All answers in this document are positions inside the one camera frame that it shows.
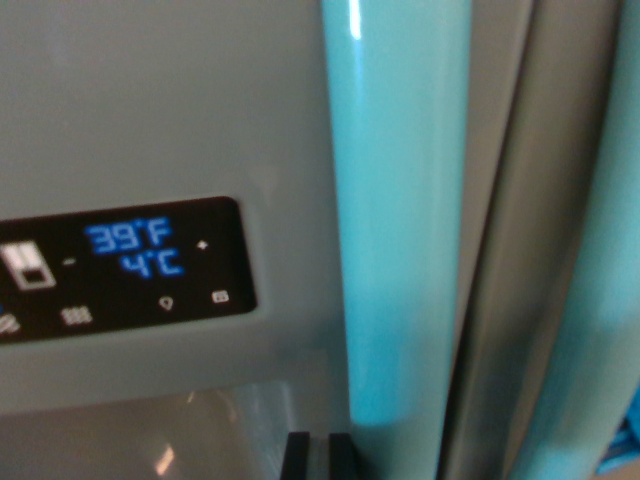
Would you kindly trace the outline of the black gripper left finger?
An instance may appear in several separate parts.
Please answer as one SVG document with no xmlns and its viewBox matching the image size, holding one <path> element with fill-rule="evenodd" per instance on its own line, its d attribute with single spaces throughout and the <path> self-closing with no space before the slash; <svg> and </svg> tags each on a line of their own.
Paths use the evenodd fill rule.
<svg viewBox="0 0 640 480">
<path fill-rule="evenodd" d="M 309 432 L 290 432 L 281 466 L 281 480 L 305 480 L 310 449 Z"/>
</svg>

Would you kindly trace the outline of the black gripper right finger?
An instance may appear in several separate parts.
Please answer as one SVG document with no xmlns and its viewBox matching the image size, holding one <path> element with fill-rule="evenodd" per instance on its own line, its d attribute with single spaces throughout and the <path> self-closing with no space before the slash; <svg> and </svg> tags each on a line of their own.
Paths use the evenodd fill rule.
<svg viewBox="0 0 640 480">
<path fill-rule="evenodd" d="M 357 479 L 354 448 L 349 433 L 329 435 L 329 479 Z"/>
</svg>

